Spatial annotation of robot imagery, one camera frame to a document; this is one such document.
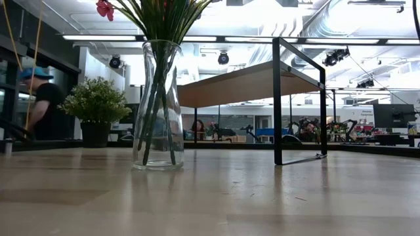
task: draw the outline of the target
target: desk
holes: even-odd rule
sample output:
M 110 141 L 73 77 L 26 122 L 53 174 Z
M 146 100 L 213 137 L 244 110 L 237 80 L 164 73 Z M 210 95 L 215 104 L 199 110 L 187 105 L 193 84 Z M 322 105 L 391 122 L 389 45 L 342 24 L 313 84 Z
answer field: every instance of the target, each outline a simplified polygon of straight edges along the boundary
M 403 139 L 401 136 L 407 136 L 408 139 Z M 383 146 L 395 146 L 396 144 L 408 144 L 410 147 L 415 147 L 414 140 L 420 138 L 420 134 L 375 134 L 374 138 Z
M 420 215 L 413 192 L 420 182 L 419 160 L 328 154 L 331 159 L 274 167 L 272 150 L 186 150 L 184 168 L 167 172 L 133 170 L 131 148 L 0 156 L 0 235 L 279 236 L 319 231 L 327 236 L 354 235 L 354 228 L 395 236 L 420 231 L 413 217 Z M 283 150 L 286 160 L 309 155 L 314 151 Z

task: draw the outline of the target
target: black metal table frame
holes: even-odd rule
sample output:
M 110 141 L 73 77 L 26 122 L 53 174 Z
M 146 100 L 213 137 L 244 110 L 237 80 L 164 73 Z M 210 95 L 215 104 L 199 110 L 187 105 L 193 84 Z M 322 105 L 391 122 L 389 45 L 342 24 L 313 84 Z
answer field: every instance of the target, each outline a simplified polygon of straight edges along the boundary
M 284 161 L 282 152 L 282 94 L 281 94 L 281 68 L 280 68 L 280 47 L 285 47 L 294 55 L 303 59 L 305 62 L 316 68 L 320 72 L 320 128 L 321 128 L 321 155 L 307 157 L 304 159 Z M 299 49 L 296 49 L 286 40 L 281 37 L 272 40 L 272 63 L 273 63 L 273 109 L 274 109 L 274 163 L 276 165 L 290 165 L 294 163 L 302 163 L 305 161 L 313 161 L 315 159 L 322 159 L 327 157 L 327 104 L 326 104 L 326 71 L 303 54 Z

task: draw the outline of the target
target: black plant pot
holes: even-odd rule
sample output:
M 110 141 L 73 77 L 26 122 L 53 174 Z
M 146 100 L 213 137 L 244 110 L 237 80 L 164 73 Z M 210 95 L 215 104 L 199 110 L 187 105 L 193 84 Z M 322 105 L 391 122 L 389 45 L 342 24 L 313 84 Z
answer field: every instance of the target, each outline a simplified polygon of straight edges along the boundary
M 111 123 L 81 123 L 84 148 L 105 148 Z

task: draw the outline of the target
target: track light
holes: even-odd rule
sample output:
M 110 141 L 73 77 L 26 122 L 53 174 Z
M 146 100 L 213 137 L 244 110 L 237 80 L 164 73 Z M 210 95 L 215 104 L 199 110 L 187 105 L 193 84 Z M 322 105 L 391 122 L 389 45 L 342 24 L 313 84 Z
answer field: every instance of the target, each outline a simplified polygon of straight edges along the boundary
M 221 52 L 219 55 L 219 59 L 217 60 L 220 65 L 226 65 L 229 63 L 229 56 L 227 52 Z
M 366 81 L 366 87 L 374 87 L 375 83 L 373 82 L 373 79 L 370 79 Z
M 120 59 L 120 55 L 113 55 L 112 59 L 110 60 L 110 67 L 114 69 L 119 69 L 123 67 L 123 62 Z
M 337 49 L 333 52 L 327 53 L 327 58 L 322 62 L 325 66 L 335 66 L 337 62 L 344 60 L 347 56 L 350 56 L 348 47 L 346 49 Z
M 356 89 L 366 89 L 366 88 L 374 87 L 374 86 L 375 86 L 375 83 L 373 82 L 373 79 L 369 79 L 367 81 L 358 83 L 356 86 Z

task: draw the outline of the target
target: rope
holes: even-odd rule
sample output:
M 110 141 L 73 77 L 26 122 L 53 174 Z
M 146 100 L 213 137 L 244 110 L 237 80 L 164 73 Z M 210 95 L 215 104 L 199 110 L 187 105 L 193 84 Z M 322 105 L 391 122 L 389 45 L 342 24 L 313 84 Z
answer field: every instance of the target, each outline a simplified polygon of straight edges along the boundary
M 42 4 L 42 0 L 39 0 L 39 21 L 38 21 L 38 31 L 37 31 L 37 39 L 35 43 L 35 54 L 33 55 L 33 67 L 32 67 L 32 76 L 31 76 L 31 85 L 29 87 L 29 101 L 28 101 L 28 108 L 26 110 L 26 124 L 25 129 L 28 129 L 29 125 L 29 112 L 31 108 L 31 100 L 32 100 L 32 86 L 33 86 L 33 76 L 35 75 L 35 67 L 37 66 L 37 56 L 38 56 L 38 44 L 39 44 L 39 34 L 41 33 L 41 23 L 42 23 L 42 12 L 44 4 Z
M 16 56 L 16 60 L 18 61 L 19 70 L 22 71 L 22 65 L 20 63 L 18 51 L 16 50 L 16 44 L 14 43 L 14 39 L 13 39 L 11 23 L 9 22 L 9 16 L 7 15 L 6 0 L 3 0 L 3 8 L 5 10 L 6 23 L 7 23 L 7 28 L 9 29 L 10 39 L 12 40 L 14 55 Z

